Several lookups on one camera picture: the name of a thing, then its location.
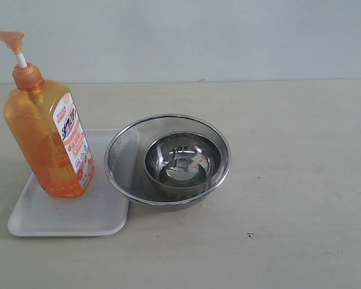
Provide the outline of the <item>orange pump soap bottle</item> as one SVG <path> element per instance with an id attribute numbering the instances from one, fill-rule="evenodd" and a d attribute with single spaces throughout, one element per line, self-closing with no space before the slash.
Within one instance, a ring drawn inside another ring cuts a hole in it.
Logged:
<path id="1" fill-rule="evenodd" d="M 45 79 L 26 61 L 23 37 L 0 31 L 17 59 L 16 88 L 5 101 L 4 118 L 41 188 L 52 197 L 78 197 L 94 175 L 94 158 L 71 89 Z"/>

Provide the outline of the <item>small stainless steel bowl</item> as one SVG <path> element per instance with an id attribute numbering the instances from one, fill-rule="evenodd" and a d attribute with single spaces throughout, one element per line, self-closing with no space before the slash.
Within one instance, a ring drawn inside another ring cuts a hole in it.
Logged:
<path id="1" fill-rule="evenodd" d="M 167 134 L 147 149 L 145 172 L 171 202 L 191 199 L 209 189 L 221 164 L 218 146 L 192 132 Z"/>

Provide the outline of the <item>steel mesh strainer basket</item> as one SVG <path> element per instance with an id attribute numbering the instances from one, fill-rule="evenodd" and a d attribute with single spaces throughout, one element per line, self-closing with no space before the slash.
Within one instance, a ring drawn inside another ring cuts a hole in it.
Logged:
<path id="1" fill-rule="evenodd" d="M 213 141 L 221 152 L 221 164 L 209 189 L 191 199 L 171 202 L 148 179 L 144 157 L 157 139 L 176 132 L 192 132 Z M 160 114 L 123 128 L 109 143 L 104 168 L 109 182 L 130 201 L 161 211 L 179 211 L 200 203 L 225 180 L 232 163 L 230 145 L 213 125 L 192 116 Z"/>

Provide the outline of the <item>white rectangular plastic tray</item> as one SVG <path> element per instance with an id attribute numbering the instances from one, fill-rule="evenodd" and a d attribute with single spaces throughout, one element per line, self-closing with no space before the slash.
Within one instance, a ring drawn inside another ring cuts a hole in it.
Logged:
<path id="1" fill-rule="evenodd" d="M 129 201 L 109 182 L 104 169 L 106 147 L 118 133 L 118 129 L 86 130 L 95 174 L 79 197 L 51 197 L 31 175 L 8 220 L 8 231 L 17 237 L 88 237 L 121 230 Z"/>

